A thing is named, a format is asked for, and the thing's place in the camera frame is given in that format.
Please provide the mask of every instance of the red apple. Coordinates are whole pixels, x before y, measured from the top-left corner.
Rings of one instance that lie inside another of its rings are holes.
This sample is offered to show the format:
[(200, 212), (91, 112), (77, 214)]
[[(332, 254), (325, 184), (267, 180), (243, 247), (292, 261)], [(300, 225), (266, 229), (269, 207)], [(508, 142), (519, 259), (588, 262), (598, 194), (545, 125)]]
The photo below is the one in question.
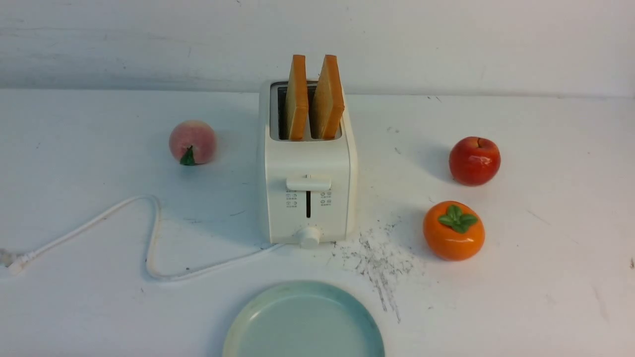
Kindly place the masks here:
[(450, 172), (466, 186), (478, 186), (489, 181), (500, 168), (500, 152), (493, 141), (467, 137), (450, 151)]
[(184, 121), (170, 134), (170, 152), (181, 165), (208, 163), (215, 151), (216, 134), (202, 121)]

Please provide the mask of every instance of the white toaster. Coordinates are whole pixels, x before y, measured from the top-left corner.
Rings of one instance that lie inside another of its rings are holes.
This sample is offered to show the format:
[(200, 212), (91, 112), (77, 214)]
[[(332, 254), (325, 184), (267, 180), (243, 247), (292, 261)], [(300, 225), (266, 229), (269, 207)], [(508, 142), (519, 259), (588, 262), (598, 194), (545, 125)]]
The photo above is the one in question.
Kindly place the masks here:
[[(344, 93), (344, 113), (333, 140), (281, 140), (288, 81), (268, 81), (260, 89), (257, 182), (260, 227), (271, 243), (312, 248), (339, 241), (356, 229), (358, 156)], [(308, 81), (309, 107), (316, 81)]]

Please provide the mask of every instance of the peach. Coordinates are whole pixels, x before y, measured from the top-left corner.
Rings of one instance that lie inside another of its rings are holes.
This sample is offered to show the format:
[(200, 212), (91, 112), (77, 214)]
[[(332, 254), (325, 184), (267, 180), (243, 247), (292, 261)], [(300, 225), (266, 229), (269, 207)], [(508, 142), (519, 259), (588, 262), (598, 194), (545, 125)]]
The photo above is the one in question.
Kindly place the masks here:
[(200, 165), (211, 161), (216, 151), (216, 134), (207, 123), (188, 120), (170, 134), (170, 152), (181, 165)]

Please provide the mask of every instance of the toaster lever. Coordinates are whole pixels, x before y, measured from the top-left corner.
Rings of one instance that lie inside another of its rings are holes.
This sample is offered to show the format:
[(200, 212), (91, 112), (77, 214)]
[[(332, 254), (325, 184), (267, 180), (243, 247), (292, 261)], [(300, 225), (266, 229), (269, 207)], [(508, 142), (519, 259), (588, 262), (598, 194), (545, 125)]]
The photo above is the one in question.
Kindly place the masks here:
[(286, 189), (291, 191), (328, 191), (331, 189), (331, 179), (328, 177), (288, 177)]

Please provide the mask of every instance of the white cable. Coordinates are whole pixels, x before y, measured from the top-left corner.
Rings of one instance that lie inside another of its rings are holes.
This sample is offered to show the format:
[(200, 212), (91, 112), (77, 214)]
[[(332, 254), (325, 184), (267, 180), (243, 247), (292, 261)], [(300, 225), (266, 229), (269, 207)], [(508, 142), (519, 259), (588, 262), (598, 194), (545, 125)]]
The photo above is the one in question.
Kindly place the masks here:
[(220, 262), (220, 263), (216, 263), (216, 264), (212, 264), (210, 266), (206, 266), (206, 267), (202, 267), (200, 269), (196, 269), (193, 271), (187, 271), (185, 273), (181, 273), (181, 274), (175, 274), (175, 275), (163, 275), (161, 273), (159, 273), (159, 271), (156, 270), (156, 268), (154, 267), (154, 249), (155, 249), (155, 245), (156, 245), (156, 236), (157, 236), (157, 232), (159, 230), (159, 222), (160, 222), (160, 215), (161, 215), (161, 206), (159, 205), (159, 200), (153, 196), (153, 195), (141, 195), (141, 196), (135, 196), (135, 197), (131, 197), (128, 199), (124, 199), (122, 202), (117, 203), (116, 205), (110, 207), (109, 209), (107, 209), (106, 211), (104, 211), (103, 213), (101, 213), (100, 215), (96, 216), (95, 218), (91, 219), (89, 222), (85, 223), (83, 226), (78, 227), (77, 229), (73, 230), (72, 232), (57, 238), (56, 240), (52, 241), (51, 243), (48, 243), (47, 245), (42, 246), (39, 249), (34, 250), (33, 252), (29, 252), (29, 253), (25, 253), (22, 255), (16, 255), (10, 252), (7, 252), (6, 250), (0, 249), (0, 261), (3, 263), (2, 265), (6, 266), (9, 268), (9, 271), (12, 275), (16, 275), (18, 273), (20, 273), (20, 271), (22, 271), (22, 269), (24, 268), (24, 266), (34, 260), (35, 258), (39, 257), (40, 255), (42, 255), (43, 253), (47, 252), (48, 250), (64, 243), (65, 241), (73, 238), (74, 236), (77, 236), (79, 233), (82, 233), (83, 231), (87, 230), (89, 227), (91, 227), (92, 225), (96, 224), (97, 222), (100, 222), (101, 220), (105, 219), (106, 217), (108, 217), (109, 215), (113, 214), (114, 212), (118, 211), (120, 208), (138, 200), (138, 199), (148, 199), (152, 205), (154, 206), (154, 222), (152, 223), (152, 232), (150, 234), (150, 243), (148, 244), (148, 250), (145, 254), (145, 268), (148, 272), (148, 274), (150, 276), (152, 276), (153, 278), (157, 279), (157, 280), (161, 280), (161, 281), (178, 281), (178, 280), (185, 280), (185, 279), (189, 279), (189, 278), (193, 278), (195, 276), (200, 276), (206, 273), (211, 273), (213, 271), (217, 271), (217, 270), (221, 270), (223, 268), (229, 267), (231, 265), (234, 264), (238, 264), (238, 263), (242, 263), (242, 262), (248, 262), (248, 261), (252, 261), (255, 258), (265, 254), (265, 253), (270, 253), (273, 252), (274, 250), (280, 248), (282, 245), (280, 244), (276, 244), (276, 245), (272, 245), (264, 250), (258, 250), (255, 251), (253, 253), (250, 253), (248, 255), (243, 255), (241, 257), (238, 258), (233, 258), (230, 260), (226, 260), (224, 262)]

